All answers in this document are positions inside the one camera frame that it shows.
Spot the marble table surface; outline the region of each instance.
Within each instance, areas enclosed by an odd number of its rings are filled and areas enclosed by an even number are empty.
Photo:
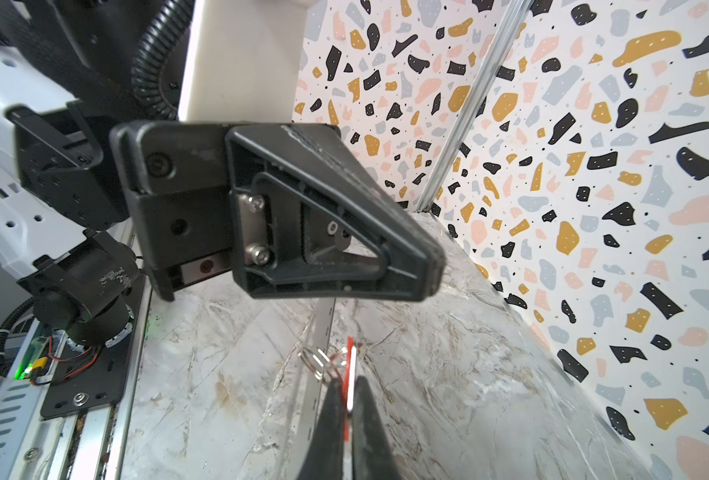
[[[361,342],[403,478],[650,478],[464,251],[413,217],[445,248],[440,291],[338,299],[328,348]],[[122,476],[292,478],[316,302],[252,300],[229,274],[153,298]]]

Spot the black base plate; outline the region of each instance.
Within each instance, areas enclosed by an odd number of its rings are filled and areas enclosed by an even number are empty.
[[[141,305],[141,296],[144,282],[147,279],[141,275],[131,285],[128,296],[124,296],[126,304],[133,312],[133,331],[120,343],[110,349],[103,349],[96,362],[90,369],[81,372],[78,376],[64,383],[51,385],[45,395],[40,414],[45,420],[67,416],[79,410],[87,410],[108,403],[118,403],[125,392],[125,383],[128,377],[128,361],[130,358],[133,337],[136,335],[138,312]],[[65,347],[62,358],[71,358],[77,355],[69,347]],[[53,378],[59,379],[69,373],[70,368],[75,368],[71,362],[61,362],[56,367]],[[88,395],[88,401],[80,406],[74,404],[74,396],[78,393]]]

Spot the screw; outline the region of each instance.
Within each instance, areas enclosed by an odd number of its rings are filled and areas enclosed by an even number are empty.
[[[248,197],[248,208],[254,213],[257,214],[261,210],[264,209],[264,206],[266,205],[266,202],[264,202],[264,197],[261,195],[258,195],[256,197]]]
[[[74,402],[75,406],[83,406],[88,401],[88,394],[80,392],[74,396],[72,401]]]
[[[213,270],[213,262],[211,260],[205,260],[200,264],[200,271],[204,274],[210,274],[211,270]]]
[[[264,245],[253,244],[248,247],[248,253],[251,255],[253,263],[259,266],[268,264],[272,258],[272,252]]]
[[[151,154],[146,158],[146,171],[153,177],[167,177],[173,171],[173,162],[165,154]]]
[[[23,459],[26,462],[31,462],[35,458],[40,456],[40,449],[39,448],[30,448],[29,450],[26,450],[26,453],[23,454]]]

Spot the aluminum corner strip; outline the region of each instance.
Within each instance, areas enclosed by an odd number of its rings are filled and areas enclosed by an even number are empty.
[[[512,0],[507,12],[504,13],[501,26],[494,35],[491,49],[488,50],[488,55],[486,55],[484,63],[472,83],[467,100],[464,102],[464,106],[461,107],[456,123],[448,134],[445,145],[443,145],[443,149],[440,152],[440,157],[437,159],[437,166],[432,170],[427,186],[415,204],[415,211],[429,211],[437,190],[442,185],[443,180],[445,180],[448,170],[451,169],[456,152],[467,133],[469,133],[472,122],[475,121],[477,109],[483,103],[483,98],[488,95],[488,91],[491,90],[496,73],[507,56],[507,52],[512,47],[517,33],[520,31],[532,1]]]

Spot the patterned wall panel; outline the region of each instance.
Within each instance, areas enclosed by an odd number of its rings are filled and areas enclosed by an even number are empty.
[[[657,479],[709,478],[709,2],[536,0],[433,213]]]
[[[505,10],[493,0],[321,0],[308,14],[294,121],[337,124],[377,183],[412,206]]]

